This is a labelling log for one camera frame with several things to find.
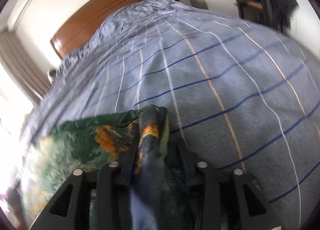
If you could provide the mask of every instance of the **wooden headboard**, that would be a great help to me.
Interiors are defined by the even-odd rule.
[[[51,39],[60,58],[86,43],[115,10],[143,0],[90,0],[73,14]]]

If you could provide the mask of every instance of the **cabinet door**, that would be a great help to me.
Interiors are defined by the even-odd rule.
[[[232,17],[239,17],[236,0],[205,0],[209,10],[221,12]]]

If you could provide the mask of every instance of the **bedspread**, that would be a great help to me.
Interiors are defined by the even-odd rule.
[[[319,69],[269,28],[146,0],[114,12],[62,60],[21,144],[68,120],[163,106],[170,137],[217,168],[252,172],[298,229],[320,198]]]

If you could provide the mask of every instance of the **beige curtain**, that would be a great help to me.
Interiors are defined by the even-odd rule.
[[[0,33],[0,64],[34,104],[43,99],[50,86],[47,76],[7,30]]]

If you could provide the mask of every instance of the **metal bolt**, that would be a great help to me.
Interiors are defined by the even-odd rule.
[[[75,176],[80,176],[83,173],[82,169],[75,169],[73,171],[73,175]]]
[[[206,168],[208,166],[208,164],[204,161],[200,161],[197,164],[198,168]]]
[[[241,176],[243,174],[243,171],[242,169],[235,169],[233,173],[236,174],[237,176]]]
[[[110,168],[116,168],[116,167],[119,166],[119,164],[120,163],[118,161],[112,161],[112,162],[109,163],[109,167]]]

